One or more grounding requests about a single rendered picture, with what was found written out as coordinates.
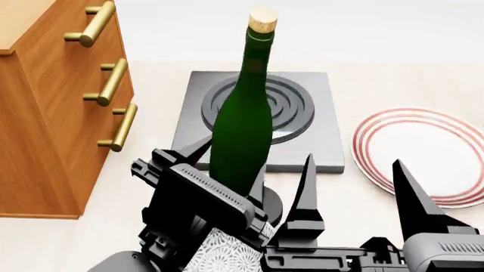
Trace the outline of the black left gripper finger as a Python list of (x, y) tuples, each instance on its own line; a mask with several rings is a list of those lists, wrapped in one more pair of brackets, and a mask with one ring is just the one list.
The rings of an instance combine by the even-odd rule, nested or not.
[(209, 135), (201, 140), (193, 142), (181, 149), (181, 154), (186, 158), (186, 163), (195, 166), (200, 158), (204, 156), (207, 150), (211, 147), (212, 136)]
[(263, 210), (263, 197), (264, 197), (264, 175), (266, 172), (266, 167), (263, 166), (259, 170), (256, 180), (247, 196), (247, 199), (251, 201), (257, 208)]

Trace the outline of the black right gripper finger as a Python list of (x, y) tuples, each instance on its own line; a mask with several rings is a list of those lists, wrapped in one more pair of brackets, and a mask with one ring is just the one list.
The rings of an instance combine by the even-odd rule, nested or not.
[(316, 166), (312, 155), (306, 158), (293, 204), (286, 221), (275, 235), (279, 247), (316, 247), (325, 230), (318, 211)]
[(392, 180), (404, 240), (419, 233), (479, 233), (477, 228), (446, 215), (399, 159), (392, 164)]

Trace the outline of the green wine bottle with cork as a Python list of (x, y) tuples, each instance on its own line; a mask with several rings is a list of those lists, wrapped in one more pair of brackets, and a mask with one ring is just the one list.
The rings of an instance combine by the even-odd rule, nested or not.
[(239, 77), (213, 126), (209, 176), (241, 196), (250, 193), (271, 146), (265, 84), (277, 22), (271, 8), (250, 11)]

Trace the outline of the wooden cabinet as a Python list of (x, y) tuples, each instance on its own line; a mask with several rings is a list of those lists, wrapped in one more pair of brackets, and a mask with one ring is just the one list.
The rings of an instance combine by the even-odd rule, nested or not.
[(94, 15), (86, 6), (115, 0), (0, 0), (0, 217), (77, 219), (112, 151), (122, 115), (133, 104), (129, 67), (110, 105), (99, 93), (126, 58), (116, 10), (90, 48), (65, 42)]

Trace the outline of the grey square stove burner plate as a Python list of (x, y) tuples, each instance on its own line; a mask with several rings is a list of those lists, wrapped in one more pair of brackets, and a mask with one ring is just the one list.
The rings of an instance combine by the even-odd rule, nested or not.
[[(172, 149), (211, 135), (215, 114), (237, 78), (237, 72), (191, 72)], [(312, 155), (317, 172), (343, 173), (343, 145), (327, 74), (272, 72), (265, 90), (273, 124), (267, 171), (301, 172)]]

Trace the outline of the white plate with red rings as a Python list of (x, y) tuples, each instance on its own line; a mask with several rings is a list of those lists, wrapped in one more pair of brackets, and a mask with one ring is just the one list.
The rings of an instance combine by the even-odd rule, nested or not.
[(394, 192), (392, 164), (401, 160), (442, 208), (484, 203), (484, 132), (425, 108), (392, 108), (364, 119), (350, 151), (371, 183)]

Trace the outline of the white patterned glass cup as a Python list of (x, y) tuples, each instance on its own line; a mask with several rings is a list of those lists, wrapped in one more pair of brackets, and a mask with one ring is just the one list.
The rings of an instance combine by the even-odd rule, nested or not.
[(213, 228), (182, 272), (262, 272), (262, 253)]

